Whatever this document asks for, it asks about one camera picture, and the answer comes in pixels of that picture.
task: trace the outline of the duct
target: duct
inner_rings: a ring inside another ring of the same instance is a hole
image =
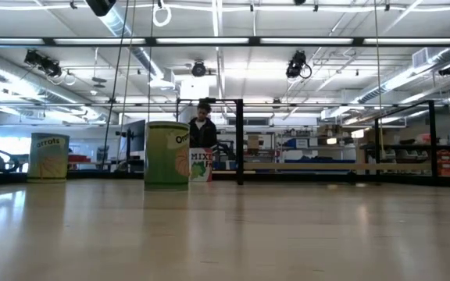
[[[123,13],[121,12],[119,4],[115,4],[105,16],[100,16],[99,19],[116,37],[128,39],[134,36],[132,32],[133,27],[129,23],[124,22]],[[133,47],[130,50],[131,54],[133,54],[133,56],[143,65],[143,67],[150,72],[150,77],[152,80],[162,80],[164,78],[163,71],[151,60],[143,48]]]
[[[36,98],[37,100],[58,101],[61,103],[91,102],[71,91],[52,84],[34,73],[29,73],[29,70],[22,69],[2,58],[0,58],[0,81],[1,80],[17,87],[19,89],[17,91],[19,94],[29,98]],[[39,95],[43,90],[47,93],[46,97]],[[109,111],[105,108],[97,108],[96,110],[89,108],[88,110],[97,114],[109,114]],[[117,121],[117,118],[118,116],[115,114],[113,122]]]
[[[372,98],[375,98],[381,94],[386,94],[395,88],[401,87],[402,85],[421,77],[425,72],[435,71],[441,67],[444,67],[448,63],[450,63],[450,48],[439,48],[437,50],[437,54],[427,58],[425,63],[421,65],[413,63],[404,69],[393,72],[388,76],[388,79],[384,79],[384,82],[381,83],[381,87],[372,85],[365,88],[362,91],[362,94],[352,101],[352,103],[366,103]]]

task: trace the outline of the ventilation pipe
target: ventilation pipe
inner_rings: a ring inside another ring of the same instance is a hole
[[[15,64],[0,58],[0,82],[12,84],[13,87],[18,87],[17,93],[28,98],[36,98],[37,100],[45,100],[51,103],[90,103],[86,98],[74,94],[60,86],[54,85],[44,78],[39,77],[34,73],[29,73],[29,70],[22,69]],[[105,108],[88,108],[91,112],[97,115],[108,115],[109,111]],[[116,122],[118,115],[112,115],[113,122]]]
[[[105,24],[109,31],[116,37],[123,37],[126,40],[133,35],[133,27],[129,23],[124,22],[123,13],[118,4],[115,4],[105,16],[99,19]],[[164,78],[163,71],[151,60],[147,52],[142,47],[132,47],[131,54],[150,72],[151,80],[162,80]]]
[[[423,48],[412,56],[412,60],[411,65],[393,72],[388,79],[384,79],[381,87],[372,85],[365,88],[352,103],[366,103],[372,98],[386,94],[421,77],[425,72],[445,67],[450,63],[450,48]]]

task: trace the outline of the person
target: person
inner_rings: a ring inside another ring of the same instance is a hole
[[[191,148],[214,148],[216,146],[216,126],[208,118],[211,106],[206,102],[200,102],[197,106],[197,117],[194,117],[189,125]]]

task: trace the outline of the cable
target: cable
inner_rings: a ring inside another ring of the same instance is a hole
[[[20,82],[25,78],[36,66],[32,66],[17,82]]]
[[[170,23],[171,21],[171,9],[168,5],[164,4],[163,0],[159,0],[159,3],[161,4],[161,6],[157,9],[152,9],[152,22],[157,26],[157,27],[164,27],[165,25],[167,25],[168,23]],[[157,20],[157,18],[155,17],[155,15],[157,14],[158,11],[162,11],[162,10],[166,10],[167,14],[166,14],[166,19],[163,22],[159,22]]]
[[[110,98],[110,109],[109,109],[109,117],[107,118],[107,127],[105,129],[105,140],[104,140],[104,144],[103,144],[103,150],[104,150],[104,155],[102,157],[102,167],[100,168],[101,171],[103,171],[103,166],[105,164],[105,157],[107,157],[108,152],[106,151],[107,148],[107,137],[109,136],[109,127],[110,127],[110,118],[112,116],[113,113],[113,108],[114,108],[114,101],[116,98],[116,85],[117,85],[117,74],[119,73],[119,64],[121,62],[121,52],[123,50],[123,39],[124,39],[124,31],[126,30],[126,19],[128,17],[128,8],[126,8],[126,12],[124,13],[124,21],[123,21],[123,32],[121,33],[121,40],[119,43],[119,51],[117,54],[117,63],[116,63],[116,75],[114,76],[114,86],[112,88],[112,97]]]
[[[155,13],[154,13],[154,7],[155,7],[155,0],[152,0],[152,22],[154,21],[155,18]],[[154,25],[151,24],[150,25],[150,37],[152,37],[152,35],[154,34]],[[151,73],[152,72],[152,47],[150,47],[150,50],[148,50],[148,60],[149,60],[149,64],[148,64],[148,72]],[[150,122],[150,94],[151,94],[151,88],[150,87],[150,75],[148,76],[149,82],[148,82],[148,114],[147,114],[147,123]]]
[[[303,76],[302,73],[300,72],[300,77],[303,79],[309,79],[312,76],[312,67],[310,67],[308,64],[305,63],[305,68],[304,69],[309,69],[310,70],[310,74],[308,76]]]
[[[119,135],[119,149],[117,150],[117,161],[116,163],[119,163],[119,158],[121,156],[121,151],[123,150],[123,148],[121,147],[121,139],[123,138],[122,133],[123,133],[123,126],[124,126],[124,112],[126,111],[126,96],[128,93],[128,77],[130,76],[130,66],[131,66],[131,45],[133,44],[133,34],[134,34],[134,20],[135,20],[135,13],[136,9],[133,9],[133,16],[132,16],[132,20],[131,20],[131,38],[130,38],[130,46],[128,47],[128,69],[127,69],[127,75],[126,75],[126,83],[124,84],[124,99],[123,99],[123,118],[121,118],[121,134]]]
[[[374,0],[374,29],[376,32],[376,57],[377,57],[377,65],[378,65],[378,89],[381,92],[381,76],[380,76],[380,42],[379,42],[379,34],[378,34],[378,12],[376,6],[376,0]],[[380,98],[380,116],[383,112],[383,106],[381,106],[381,94]],[[381,154],[384,155],[384,144],[383,144],[383,119],[380,118],[380,144],[381,144]]]

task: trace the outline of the wooden floor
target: wooden floor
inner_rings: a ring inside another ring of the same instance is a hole
[[[0,280],[450,280],[450,189],[0,187]]]

